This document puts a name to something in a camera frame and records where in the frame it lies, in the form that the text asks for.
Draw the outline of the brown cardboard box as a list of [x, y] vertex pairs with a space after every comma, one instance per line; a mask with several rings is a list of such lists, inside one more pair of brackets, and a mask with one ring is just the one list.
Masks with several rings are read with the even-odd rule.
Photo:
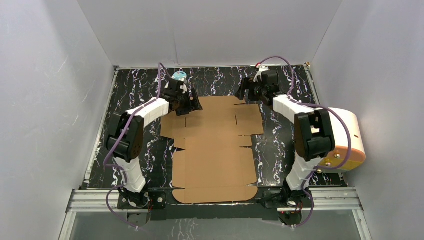
[[259, 106], [234, 96], [199, 100], [202, 110], [161, 119], [161, 136], [177, 148], [173, 197], [182, 204], [251, 200], [258, 192], [252, 136], [264, 133]]

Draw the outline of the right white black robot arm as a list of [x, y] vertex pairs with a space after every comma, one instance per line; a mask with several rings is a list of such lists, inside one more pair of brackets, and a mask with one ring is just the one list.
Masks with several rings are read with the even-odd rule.
[[295, 160], [284, 182], [288, 189], [282, 192], [281, 199], [286, 206], [295, 207], [302, 199], [300, 191], [308, 187], [321, 160], [335, 149], [329, 111], [302, 105], [282, 93], [278, 73], [267, 68], [245, 77], [234, 95], [239, 100], [262, 102], [293, 123]]

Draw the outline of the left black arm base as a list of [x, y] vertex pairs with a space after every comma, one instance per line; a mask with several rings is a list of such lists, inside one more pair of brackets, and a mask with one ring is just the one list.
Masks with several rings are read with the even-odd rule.
[[161, 215], [166, 208], [167, 193], [165, 191], [149, 190], [146, 186], [138, 193], [124, 187], [118, 188], [117, 191], [119, 193], [117, 209], [126, 211], [125, 219], [139, 229], [149, 222], [152, 211], [159, 211]]

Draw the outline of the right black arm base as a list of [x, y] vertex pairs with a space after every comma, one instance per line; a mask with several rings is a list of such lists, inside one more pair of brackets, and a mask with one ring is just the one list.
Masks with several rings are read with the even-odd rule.
[[265, 190], [256, 203], [267, 209], [289, 208], [279, 211], [278, 218], [283, 225], [295, 228], [302, 224], [304, 203], [311, 199], [312, 193], [308, 188], [290, 190], [289, 187], [283, 186], [281, 189]]

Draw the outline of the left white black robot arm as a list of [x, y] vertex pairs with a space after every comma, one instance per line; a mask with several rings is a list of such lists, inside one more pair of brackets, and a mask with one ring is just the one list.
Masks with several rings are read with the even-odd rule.
[[149, 194], [143, 191], [147, 182], [139, 160], [145, 127], [172, 112], [183, 116], [202, 109], [195, 89], [189, 88], [186, 77], [182, 77], [170, 79], [159, 95], [146, 103], [113, 114], [105, 143], [108, 154], [103, 166], [121, 172], [124, 183], [119, 189], [131, 192], [129, 200], [135, 207], [144, 208], [150, 200]]

